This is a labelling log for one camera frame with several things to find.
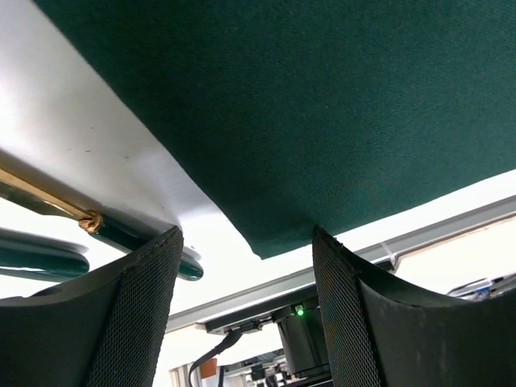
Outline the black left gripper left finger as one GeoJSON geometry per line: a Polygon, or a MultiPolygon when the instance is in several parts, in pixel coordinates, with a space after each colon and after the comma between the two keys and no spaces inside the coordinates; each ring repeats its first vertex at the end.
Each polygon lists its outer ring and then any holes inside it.
{"type": "Polygon", "coordinates": [[[1,301],[3,386],[150,386],[183,252],[173,227],[27,298],[1,301]]]}

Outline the dark green cloth placemat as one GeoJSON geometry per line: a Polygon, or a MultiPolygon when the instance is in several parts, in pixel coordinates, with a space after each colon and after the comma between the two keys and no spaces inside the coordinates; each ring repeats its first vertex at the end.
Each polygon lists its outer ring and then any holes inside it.
{"type": "Polygon", "coordinates": [[[255,254],[515,167],[512,1],[40,1],[255,254]]]}

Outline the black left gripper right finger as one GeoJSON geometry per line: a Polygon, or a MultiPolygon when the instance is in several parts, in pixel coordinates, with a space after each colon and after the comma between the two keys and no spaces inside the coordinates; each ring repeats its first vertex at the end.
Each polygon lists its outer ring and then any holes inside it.
{"type": "Polygon", "coordinates": [[[316,228],[318,289],[336,386],[512,386],[515,292],[468,301],[369,266],[316,228]]]}

